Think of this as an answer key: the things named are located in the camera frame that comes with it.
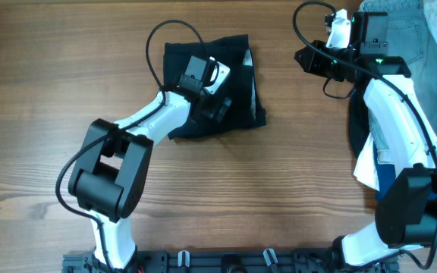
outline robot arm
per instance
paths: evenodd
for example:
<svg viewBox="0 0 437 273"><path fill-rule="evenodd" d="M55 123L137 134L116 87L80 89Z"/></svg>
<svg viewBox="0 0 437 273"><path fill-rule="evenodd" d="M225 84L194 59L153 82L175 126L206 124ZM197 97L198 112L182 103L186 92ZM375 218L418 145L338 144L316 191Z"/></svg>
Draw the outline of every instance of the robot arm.
<svg viewBox="0 0 437 273"><path fill-rule="evenodd" d="M417 101L409 69L402 58L387 57L387 14L359 12L354 13L352 21L345 10L336 15L325 17L327 27L331 27L328 42L315 41L313 46L382 75L407 95L426 126L437 157L437 136ZM412 110L381 80L337 64L310 47L298 51L295 59L307 73L353 83L379 122L393 154L396 180L379 202L376 220L334 241L332 249L337 258L332 260L333 268L355 271L393 257L400 249L431 246L437 225L437 199L429 195L437 191L437 179L426 138Z"/></svg>
<svg viewBox="0 0 437 273"><path fill-rule="evenodd" d="M131 235L129 216L143 193L153 146L194 115L205 115L220 121L230 100L224 105L209 105L206 101L215 95L229 74L230 68L214 58L204 61L192 56L173 91L159 92L151 103L128 118L115 123L99 119L90 125L84 146L158 109L138 126L85 152L77 160L69 180L69 193L77 197L79 207L102 222L104 244L113 268L124 269L128 265L135 265L130 262L137 247ZM116 169L101 162L101 156L122 158L121 168ZM94 264L103 265L104 268L99 229L96 222L92 223L96 238L94 257L97 261Z"/></svg>

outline black cloth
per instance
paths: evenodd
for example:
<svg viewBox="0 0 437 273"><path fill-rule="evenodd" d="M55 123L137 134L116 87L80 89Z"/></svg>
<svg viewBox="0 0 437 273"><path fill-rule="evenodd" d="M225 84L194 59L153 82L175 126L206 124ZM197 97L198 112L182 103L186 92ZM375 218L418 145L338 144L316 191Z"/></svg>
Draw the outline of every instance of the black cloth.
<svg viewBox="0 0 437 273"><path fill-rule="evenodd" d="M355 158L358 158L370 133L368 108L363 101L363 94L352 94L348 108L348 139Z"/></svg>
<svg viewBox="0 0 437 273"><path fill-rule="evenodd" d="M194 139L233 129L266 125L266 110L261 106L257 85L253 84L254 67L243 64L244 56L249 49L249 37L247 35L225 37L207 42L205 47L210 56L231 69L228 79L213 96L217 103L222 103L226 97L232 99L231 106L220 123L195 115L193 120L189 119L184 126L170 132L168 134L170 140L175 137ZM163 77L166 86L178 84L178 78L187 69L188 61L192 55L198 58L207 58L203 55L199 43L165 44ZM254 101L252 100L253 86L255 87ZM255 111L251 110L253 104L255 104Z"/></svg>

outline cable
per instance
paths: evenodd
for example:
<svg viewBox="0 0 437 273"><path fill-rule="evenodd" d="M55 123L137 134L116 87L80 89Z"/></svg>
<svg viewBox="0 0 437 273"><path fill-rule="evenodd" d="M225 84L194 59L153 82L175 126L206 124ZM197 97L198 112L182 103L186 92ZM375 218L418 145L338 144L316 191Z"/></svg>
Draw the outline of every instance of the cable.
<svg viewBox="0 0 437 273"><path fill-rule="evenodd" d="M416 110L416 108L414 107L414 105L413 105L413 103L409 100L409 97L407 96L407 95L405 95L400 89L398 89L393 83L391 83L390 81L388 81L388 80L386 80L384 77L382 77L381 75L378 75L378 74L376 74L376 73L373 73L372 71L369 71L369 70L367 70L366 68L363 68L363 67L361 67L361 66L358 66L358 65L355 65L355 64L351 64L351 63L348 63L348 62L346 62L346 61L343 61L343 60L341 60L341 59L337 59L337 58L335 58L334 56L332 56L332 55L330 55L330 54L328 54L328 53L325 53L325 52L323 52L323 51L321 51L321 50L319 50L319 49L317 49L317 48L315 48L313 45L311 45L304 37L303 37L303 35L301 35L301 32L300 32L300 30L298 29L298 27L297 27L297 24L296 24L296 20L297 20L297 14L298 14L298 12L301 10L301 8L304 8L305 6L307 6L307 5L321 5L321 6L323 6L323 7L327 7L327 8L329 8L332 12L333 12L333 14L334 14L334 17L336 17L336 10L335 10L335 8L333 7L333 6L331 6L330 4L326 4L326 3L324 3L324 2L319 2L319 1L309 1L309 2L304 2L303 4L301 4L299 7L297 7L297 9L296 9L296 11L294 11L294 14L293 14L293 28L294 28L294 32L296 33L296 35L298 36L298 38L300 38L300 40L302 41L302 42L304 42L304 44L305 45L307 45L309 48L311 48L314 52L316 52L316 53L318 53L318 54L320 54L320 55L322 55L322 56L324 56L324 57L327 57L327 58L330 58L330 59L332 59L332 60L336 60L339 64L343 64L344 66L347 66L347 67L351 67L351 68L353 68L353 69L355 69L355 70L357 70L357 71L361 71L361 72L364 72L365 74L368 74L368 75L370 75L371 77L373 77L374 79L376 79L376 80L381 80L383 83L385 83L387 86L389 86L389 87L391 87L401 98L402 98L402 101L403 102L405 102L406 104L407 104L407 106L409 106L409 108L410 108L410 110L413 112L413 115L414 115L414 117L416 118L416 120L417 120L417 122L418 122L418 124L419 124L419 126L420 126L420 128L421 128L421 131L423 132L423 135L424 135L424 138L426 139L426 143L427 143L427 146L428 146L428 151L429 151L429 154L431 155L431 157L432 157L432 160L433 160L433 162L434 162L434 165L435 165L435 174L436 174L436 177L437 177L437 156L436 156L436 153L435 153L435 149L436 149L436 147L432 144L432 141L431 141L431 139L429 138L429 134L428 134L428 131L427 131L427 129L426 129L426 126L425 126L425 124L424 124L424 122L423 122L423 119L421 118L421 116L420 116L420 114L419 114L419 112ZM412 258L412 260L416 263L416 265L419 267L419 268L421 268L422 270L427 270L427 269L429 269L430 267L431 267L431 265L432 265L432 261L433 261L433 259L434 259L434 256L435 256L435 254L436 254L436 250L437 250L437 222L436 222L436 229L435 229L435 236L433 237L433 239L432 239L432 243L431 243L431 249L429 250L429 255L428 255L428 258L427 258L427 260L426 260L426 264L425 265L422 265L420 262L419 262L419 259L417 259L411 252L409 252L409 251L407 251L407 250L399 250L399 252L397 253L398 255L400 255L400 254L407 254L409 257L411 257Z"/></svg>
<svg viewBox="0 0 437 273"><path fill-rule="evenodd" d="M205 49L205 43L203 42L202 37L200 36L198 31L196 31L196 29L192 25L190 25L189 23L182 21L182 20L166 20L166 21L158 24L154 29L151 30L151 33L148 36L148 40L146 41L146 61L148 62L149 71L151 71L152 77L155 78L155 81L158 84L160 89L163 87L163 85L159 81L158 76L156 76L155 70L152 69L151 61L149 59L149 42L151 42L151 37L158 30L158 28L160 28L166 24L170 24L170 23L183 24L183 25L189 27L190 29L192 29L192 31L195 33L196 37L200 41L200 45L202 46L203 54L205 56L208 56L206 53L206 49Z"/></svg>
<svg viewBox="0 0 437 273"><path fill-rule="evenodd" d="M67 209L69 212L72 212L76 215L80 215L82 217L85 218L89 218L90 220L94 221L97 223L97 228L99 229L99 236L100 236L100 242L101 242L101 248L102 248L102 254L104 255L104 260L105 263L107 265L107 269L110 273L114 273L115 270L113 269L109 257L108 257L108 251L107 251L107 247L105 245L105 238L104 238L104 231L102 230L102 226L103 223L95 216L87 214L85 212L81 212L79 210L76 210L72 207L70 207L65 200L61 197L61 182L64 179L65 174L67 173L68 169L70 168L70 166L72 166L73 163L76 162L76 160L79 159L79 157L81 157L85 152L89 151L90 149L92 149L94 146L96 146L97 144L101 143L102 141L106 141L112 137L117 137L121 134L123 134L126 130L131 129L132 127L136 127L137 125L139 125L141 122L145 121L146 119L152 117L154 114L156 114L163 106L165 106L166 103L166 94L165 94L165 90L168 88L168 86L163 86L161 84L161 82L159 81L158 77L156 76L156 73L154 71L154 69L152 69L152 65L151 65L151 61L149 59L149 42L151 41L152 35L155 33L155 31L157 31L158 28L160 28L163 25L166 24L170 24L170 23L178 23L178 24L183 24L189 28L192 29L192 31L195 32L196 36L198 37L198 40L200 41L200 45L202 46L203 49L203 53L205 54L205 56L207 56L206 54L206 49L205 49L205 44L202 40L202 37L200 36L200 34L198 34L198 31L196 31L196 29L190 25L187 22L184 22L182 20L167 20L164 21L160 24L158 24L149 34L148 36L148 40L146 41L146 61L148 63L148 67L149 70L151 71L152 76L155 78L156 83L158 84L159 87L159 91L162 93L162 101L159 104L158 107L156 107L154 110L152 110L150 113L146 114L144 117L140 118L139 120L133 122L132 124L127 125L126 127L122 127L118 130L114 130L112 132L107 133L105 136L101 136L100 138L92 141L91 143L87 144L86 146L84 146L83 148L81 148L74 156L72 156L72 158L70 158L70 160L67 162L67 164L64 165L64 167L62 168L62 170L60 171L60 174L57 177L57 181L55 183L55 195L57 196L57 200L58 202L65 208Z"/></svg>
<svg viewBox="0 0 437 273"><path fill-rule="evenodd" d="M340 97L340 96L330 95L330 94L328 94L325 91L325 88L328 85L328 83L330 82L330 80L332 80L332 79L331 78L326 79L325 83L323 84L323 94L325 94L325 96L327 96L327 97L330 97L330 98L333 98L333 99L348 99L348 98L350 98L355 93L355 91L357 91L357 88L354 86L354 87L352 87L350 92L348 92L348 94L346 96Z"/></svg>

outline white arm segment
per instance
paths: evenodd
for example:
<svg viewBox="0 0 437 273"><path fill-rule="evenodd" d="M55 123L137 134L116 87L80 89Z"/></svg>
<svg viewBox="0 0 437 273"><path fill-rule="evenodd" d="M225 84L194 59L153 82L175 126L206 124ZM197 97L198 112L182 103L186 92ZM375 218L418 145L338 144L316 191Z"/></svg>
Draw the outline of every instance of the white arm segment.
<svg viewBox="0 0 437 273"><path fill-rule="evenodd" d="M332 22L330 37L326 43L327 48L346 49L350 42L351 22L347 18L347 10L337 11Z"/></svg>
<svg viewBox="0 0 437 273"><path fill-rule="evenodd" d="M183 97L173 92L165 92L165 105L153 116L143 121L138 127L127 130L133 135L144 135L154 141L156 146L169 132L183 126L190 114L190 103ZM141 109L136 114L115 123L120 128L125 127L138 119L144 117L156 109L163 100L162 93L158 93L156 99ZM121 218L117 223L109 221L105 215L101 215L93 210L89 211L91 215L96 216L102 223L104 232L105 246L108 251L109 261L113 268L125 268L131 260L136 249L131 233L130 217ZM92 222L94 237L96 238L96 251L94 255L101 263L105 264L102 246L100 242L99 229L97 224Z"/></svg>
<svg viewBox="0 0 437 273"><path fill-rule="evenodd" d="M382 242L373 221L354 234L349 234L341 241L343 256L348 265L362 266L371 261L382 259L400 249L415 250L423 248L420 245L407 245L400 249L390 249Z"/></svg>
<svg viewBox="0 0 437 273"><path fill-rule="evenodd" d="M147 120L143 121L139 126L133 127L127 130L127 132L132 133L135 136L144 135L154 141L154 146L156 146L169 132L183 126L190 114L190 102L188 102L183 96L173 92L165 92L165 96L166 103L163 108ZM139 110L136 114L129 118L116 121L115 124L122 128L137 121L152 110L156 109L162 100L163 96L160 92L154 101Z"/></svg>
<svg viewBox="0 0 437 273"><path fill-rule="evenodd" d="M437 136L417 101L413 81L403 75L385 75L384 78L409 97L423 119L437 152ZM381 80L371 80L363 99L376 116L384 133L392 153L396 176L403 168L412 168L416 163L422 163L425 168L435 167L431 155L428 154L426 139L417 119L409 106L402 102L402 98L392 88Z"/></svg>
<svg viewBox="0 0 437 273"><path fill-rule="evenodd" d="M89 214L97 217L102 222L105 248L107 248L112 267L118 269L125 268L133 257L134 250L136 249L136 244L134 243L133 234L130 229L130 217L120 219L117 223L113 223L109 221L109 217L93 210L90 210ZM97 228L96 222L91 222L94 237L96 238L96 250L94 251L94 255L101 263L105 264L99 229Z"/></svg>

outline clothing pile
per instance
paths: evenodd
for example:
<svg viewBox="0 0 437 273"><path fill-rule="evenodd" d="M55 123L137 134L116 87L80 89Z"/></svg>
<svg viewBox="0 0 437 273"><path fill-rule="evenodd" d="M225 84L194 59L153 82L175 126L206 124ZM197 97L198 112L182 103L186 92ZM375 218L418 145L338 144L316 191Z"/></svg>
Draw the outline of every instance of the clothing pile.
<svg viewBox="0 0 437 273"><path fill-rule="evenodd" d="M387 12L388 55L401 56L412 73L416 97L437 136L437 0L366 0L360 11ZM358 181L380 200L395 180L391 151L375 116L358 93L351 99L349 135Z"/></svg>

